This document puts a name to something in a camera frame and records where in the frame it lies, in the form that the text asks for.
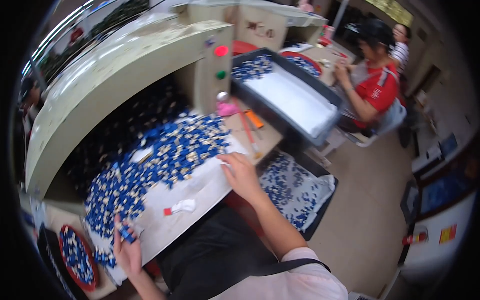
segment striped shirt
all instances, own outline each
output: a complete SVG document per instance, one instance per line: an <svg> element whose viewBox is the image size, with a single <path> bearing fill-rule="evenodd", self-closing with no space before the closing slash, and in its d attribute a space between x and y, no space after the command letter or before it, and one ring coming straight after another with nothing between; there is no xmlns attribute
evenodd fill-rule
<svg viewBox="0 0 480 300"><path fill-rule="evenodd" d="M396 42L395 48L393 49L390 56L400 62L396 71L398 75L402 74L405 70L405 66L408 63L408 46L405 43Z"/></svg>

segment orange stick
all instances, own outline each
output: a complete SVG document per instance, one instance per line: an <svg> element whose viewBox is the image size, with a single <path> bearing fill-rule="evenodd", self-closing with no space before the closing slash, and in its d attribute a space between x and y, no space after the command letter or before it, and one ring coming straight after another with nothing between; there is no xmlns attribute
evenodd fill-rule
<svg viewBox="0 0 480 300"><path fill-rule="evenodd" d="M255 141L253 140L252 133L250 132L250 128L248 128L247 120L245 119L245 115L243 114L243 111L240 109L237 98L232 97L232 99L233 99L233 104L235 104L235 106L239 109L240 119L241 119L243 128L244 128L245 132L247 133L248 139L250 140L250 143L252 144L252 148L255 152L255 159L258 159L262 156L262 153L259 152L258 146L255 143Z"/></svg>

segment label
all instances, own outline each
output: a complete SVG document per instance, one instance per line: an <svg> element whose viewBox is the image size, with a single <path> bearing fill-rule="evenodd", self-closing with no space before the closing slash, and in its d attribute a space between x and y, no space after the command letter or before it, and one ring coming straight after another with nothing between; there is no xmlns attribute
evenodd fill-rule
<svg viewBox="0 0 480 300"><path fill-rule="evenodd" d="M442 229L442 232L440 233L440 240L438 243L443 244L450 240L453 240L455 238L455 233L456 233L456 224L448 228Z"/></svg>

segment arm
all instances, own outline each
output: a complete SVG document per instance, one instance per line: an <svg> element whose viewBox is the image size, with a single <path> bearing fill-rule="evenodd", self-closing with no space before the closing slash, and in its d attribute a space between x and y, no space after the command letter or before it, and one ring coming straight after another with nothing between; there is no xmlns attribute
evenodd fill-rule
<svg viewBox="0 0 480 300"><path fill-rule="evenodd" d="M335 64L335 76L345 90L345 93L347 94L361 121L371 121L378 114L378 111L368 101L363 100L359 94L357 94L350 81L347 68L342 64Z"/></svg>
<svg viewBox="0 0 480 300"><path fill-rule="evenodd" d="M115 216L115 223L120 222L120 216ZM133 229L129 229L133 237L136 237ZM115 228L113 236L113 254L119 266L127 274L128 279L137 290L143 300L166 300L167 297L155 285L150 276L142 269L142 251L140 240L136 239L129 244L127 241L120 241L120 233Z"/></svg>
<svg viewBox="0 0 480 300"><path fill-rule="evenodd" d="M349 73L352 73L353 70L357 67L357 65L347 65L347 70Z"/></svg>
<svg viewBox="0 0 480 300"><path fill-rule="evenodd" d="M143 300L167 300L167 297L144 270L140 274L128 276L128 279Z"/></svg>
<svg viewBox="0 0 480 300"><path fill-rule="evenodd" d="M345 92L347 93L350 102L357 112L358 116L363 122L371 121L377 114L378 111L373 107L368 101L363 100L359 94L355 91L350 82L350 79L340 81Z"/></svg>
<svg viewBox="0 0 480 300"><path fill-rule="evenodd" d="M222 165L228 182L239 196L252 205L265 236L279 260L290 250L308 247L305 239L280 214L268 195L262 190L255 167L245 155L234 152L218 155L217 158L231 166L232 170L226 165Z"/></svg>

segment woman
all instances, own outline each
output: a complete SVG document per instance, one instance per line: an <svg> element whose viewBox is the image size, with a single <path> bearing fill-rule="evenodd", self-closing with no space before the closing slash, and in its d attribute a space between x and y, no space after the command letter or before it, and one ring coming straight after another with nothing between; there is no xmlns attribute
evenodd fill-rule
<svg viewBox="0 0 480 300"><path fill-rule="evenodd" d="M254 208L275 255L239 215L221 208L186 240L157 257L169 299L346 300L345 287L262 190L248 158L236 152L217 158L229 164L230 168L221 165L227 180ZM166 299L142 270L138 239L121 242L116 230L113 252L142 299Z"/></svg>
<svg viewBox="0 0 480 300"><path fill-rule="evenodd" d="M43 103L41 101L41 92L38 82L33 78L26 77L22 81L22 87L20 90L20 97L22 103L20 108L23 109L23 123L24 131L27 140L30 139L30 133L33 127L33 122L35 121L38 112L42 109Z"/></svg>
<svg viewBox="0 0 480 300"><path fill-rule="evenodd" d="M366 20L359 31L365 60L357 66L346 65L344 60L337 62L333 90L346 106L339 128L370 137L398 93L398 75L389 57L395 41L392 30L378 19Z"/></svg>
<svg viewBox="0 0 480 300"><path fill-rule="evenodd" d="M393 37L395 39L395 48L390 57L396 67L398 75L403 74L408 63L408 41L411 38L411 30L403 24L397 24L393 27Z"/></svg>

